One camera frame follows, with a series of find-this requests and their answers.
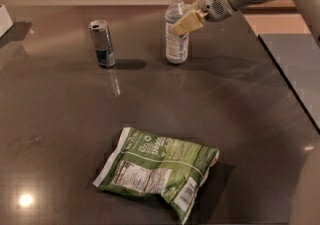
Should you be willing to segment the clear blue plastic water bottle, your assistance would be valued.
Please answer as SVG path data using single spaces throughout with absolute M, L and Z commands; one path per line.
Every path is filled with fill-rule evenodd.
M 171 0 L 165 13 L 166 59 L 172 64 L 182 64 L 188 57 L 189 35 L 177 36 L 171 30 L 184 12 L 184 0 Z

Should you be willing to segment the green jalapeno chip bag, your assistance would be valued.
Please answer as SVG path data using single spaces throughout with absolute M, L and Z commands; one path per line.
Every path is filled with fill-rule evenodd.
M 159 195 L 185 223 L 218 157 L 214 147 L 125 127 L 93 184 L 130 198 Z

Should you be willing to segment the silver blue energy drink can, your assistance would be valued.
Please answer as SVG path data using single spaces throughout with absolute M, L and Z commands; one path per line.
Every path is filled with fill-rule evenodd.
M 113 67 L 115 65 L 115 56 L 108 22 L 105 20 L 94 20 L 89 23 L 88 28 L 98 64 L 104 68 Z

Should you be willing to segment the grey side table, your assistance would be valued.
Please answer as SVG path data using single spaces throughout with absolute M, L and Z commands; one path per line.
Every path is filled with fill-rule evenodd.
M 320 133 L 320 48 L 311 34 L 260 34 L 259 41 Z

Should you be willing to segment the white object at table edge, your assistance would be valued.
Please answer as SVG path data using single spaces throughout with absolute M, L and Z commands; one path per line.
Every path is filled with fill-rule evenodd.
M 5 5 L 0 5 L 0 37 L 2 37 L 11 27 L 13 21 Z

